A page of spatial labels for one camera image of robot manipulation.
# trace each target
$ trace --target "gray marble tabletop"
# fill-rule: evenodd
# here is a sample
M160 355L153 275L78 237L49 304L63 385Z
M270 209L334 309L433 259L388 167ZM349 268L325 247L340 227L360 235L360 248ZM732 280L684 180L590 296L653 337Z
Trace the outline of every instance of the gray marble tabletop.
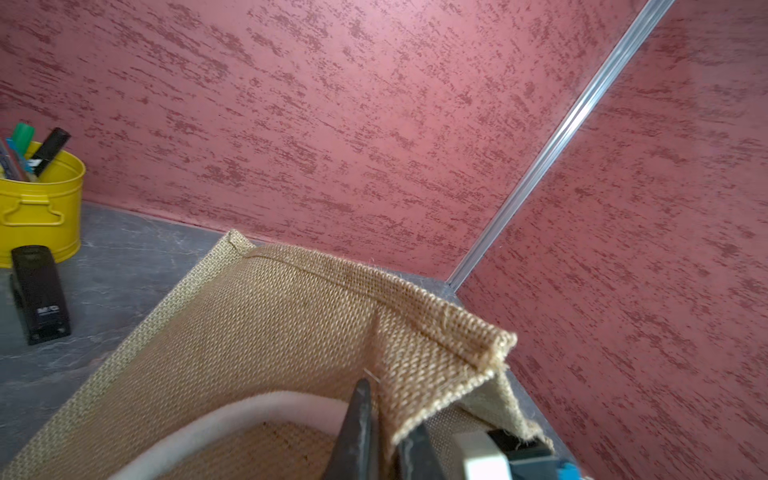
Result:
M51 418L120 342L221 237L221 233L84 204L82 248L58 264L72 334L26 344L0 269L0 468ZM461 304L441 280L395 273ZM570 453L514 376L523 412L539 421L558 453Z

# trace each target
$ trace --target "bucket handle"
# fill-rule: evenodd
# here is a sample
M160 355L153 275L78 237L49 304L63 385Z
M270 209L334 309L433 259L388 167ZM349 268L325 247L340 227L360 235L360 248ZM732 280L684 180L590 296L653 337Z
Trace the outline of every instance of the bucket handle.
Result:
M22 205L48 205L48 212L51 215L58 217L55 222L9 222L8 216L18 212ZM56 227L64 223L64 214L57 212L51 206L51 201L48 199L48 195L26 195L22 194L21 198L16 200L16 205L2 213L0 217L0 223L6 227Z

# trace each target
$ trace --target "black stapler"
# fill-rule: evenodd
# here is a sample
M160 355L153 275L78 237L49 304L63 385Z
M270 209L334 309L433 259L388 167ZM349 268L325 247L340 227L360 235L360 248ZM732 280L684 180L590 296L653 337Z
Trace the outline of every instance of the black stapler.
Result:
M27 344L69 335L69 312L51 251L26 245L11 250L11 259L11 289Z

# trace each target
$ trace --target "white rope handle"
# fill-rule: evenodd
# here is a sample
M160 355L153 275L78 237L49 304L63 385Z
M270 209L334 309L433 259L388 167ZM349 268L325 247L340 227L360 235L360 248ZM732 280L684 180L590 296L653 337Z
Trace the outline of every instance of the white rope handle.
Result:
M309 393L272 392L223 406L170 434L109 480L154 480L211 443L262 422L291 422L338 435L348 405Z

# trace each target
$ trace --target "brown burlap fabric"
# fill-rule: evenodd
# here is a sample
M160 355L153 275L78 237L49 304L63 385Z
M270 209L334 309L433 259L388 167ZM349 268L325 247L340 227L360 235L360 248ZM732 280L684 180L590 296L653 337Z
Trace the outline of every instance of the brown burlap fabric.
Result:
M530 438L504 375L515 334L411 283L229 232L30 441L3 478L103 479L227 403L275 390L347 401L368 376L382 464L408 432L482 420ZM265 424L189 458L168 478L318 478L334 438Z

